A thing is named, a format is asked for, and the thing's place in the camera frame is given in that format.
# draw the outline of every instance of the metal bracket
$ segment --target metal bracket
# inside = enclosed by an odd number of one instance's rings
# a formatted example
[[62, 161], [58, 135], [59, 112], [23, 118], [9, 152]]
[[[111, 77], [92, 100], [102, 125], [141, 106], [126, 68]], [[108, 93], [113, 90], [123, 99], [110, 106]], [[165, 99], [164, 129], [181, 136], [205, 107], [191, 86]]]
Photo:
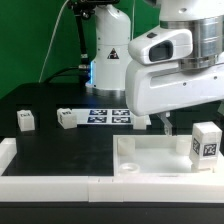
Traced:
[[173, 135], [173, 125], [167, 119], [167, 117], [170, 117], [170, 112], [162, 112], [162, 113], [157, 114], [157, 116], [164, 123], [164, 132], [165, 132], [165, 134], [167, 136], [172, 136]]

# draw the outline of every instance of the white cube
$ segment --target white cube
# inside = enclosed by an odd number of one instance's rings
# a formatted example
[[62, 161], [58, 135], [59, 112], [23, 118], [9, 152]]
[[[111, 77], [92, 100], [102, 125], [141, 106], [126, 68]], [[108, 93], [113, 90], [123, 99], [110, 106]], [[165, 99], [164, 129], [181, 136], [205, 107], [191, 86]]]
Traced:
[[134, 130], [146, 130], [147, 129], [147, 116], [137, 117], [134, 115], [133, 129]]
[[216, 165], [221, 137], [222, 131], [213, 122], [194, 124], [189, 158], [196, 169]]
[[77, 117], [70, 109], [58, 109], [57, 116], [58, 122], [64, 129], [77, 127]]
[[135, 139], [132, 137], [120, 137], [117, 141], [117, 152], [122, 156], [130, 156], [135, 153]]
[[30, 110], [17, 111], [17, 119], [21, 131], [35, 130], [34, 117]]

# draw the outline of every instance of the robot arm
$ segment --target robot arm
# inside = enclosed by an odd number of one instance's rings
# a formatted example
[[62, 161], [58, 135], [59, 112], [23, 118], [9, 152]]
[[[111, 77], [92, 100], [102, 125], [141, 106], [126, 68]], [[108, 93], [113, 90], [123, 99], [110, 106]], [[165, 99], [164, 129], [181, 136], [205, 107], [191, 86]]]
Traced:
[[222, 0], [147, 0], [160, 25], [131, 41], [126, 101], [138, 115], [224, 99]]
[[[88, 92], [103, 96], [124, 95], [126, 69], [131, 61], [128, 54], [130, 19], [112, 6], [118, 2], [119, 0], [78, 0], [70, 1], [69, 4], [76, 15], [82, 64], [90, 64], [86, 89]], [[89, 19], [92, 14], [95, 14], [96, 21], [97, 54], [90, 62], [81, 20]]]

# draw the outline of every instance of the black tabletop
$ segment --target black tabletop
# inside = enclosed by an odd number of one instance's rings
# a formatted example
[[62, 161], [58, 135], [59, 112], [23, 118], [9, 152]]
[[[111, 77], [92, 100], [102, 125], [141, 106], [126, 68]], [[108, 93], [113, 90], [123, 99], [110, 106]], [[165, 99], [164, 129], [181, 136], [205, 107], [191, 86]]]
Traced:
[[[171, 112], [177, 134], [191, 134], [195, 122], [214, 121], [220, 102]], [[145, 131], [131, 125], [63, 129], [59, 108], [126, 108], [124, 98], [85, 92], [76, 84], [24, 84], [0, 100], [0, 136], [15, 137], [17, 155], [8, 176], [113, 175], [113, 135], [164, 134], [156, 115]], [[31, 110], [35, 131], [21, 132], [16, 112]], [[0, 203], [0, 223], [223, 223], [223, 204], [193, 203]]]

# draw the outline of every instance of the green screen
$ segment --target green screen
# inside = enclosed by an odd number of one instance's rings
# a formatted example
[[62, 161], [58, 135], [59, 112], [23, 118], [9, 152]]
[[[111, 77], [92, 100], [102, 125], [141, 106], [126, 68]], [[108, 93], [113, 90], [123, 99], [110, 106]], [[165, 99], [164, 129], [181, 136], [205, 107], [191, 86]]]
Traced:
[[[0, 98], [23, 83], [39, 81], [54, 25], [64, 2], [64, 0], [1, 0]], [[143, 0], [121, 0], [116, 7], [130, 17], [134, 37], [158, 24], [159, 11], [149, 7]], [[96, 52], [94, 16], [83, 24], [89, 56], [93, 59]], [[79, 63], [76, 22], [73, 12], [66, 7], [47, 61], [44, 79], [62, 68]]]

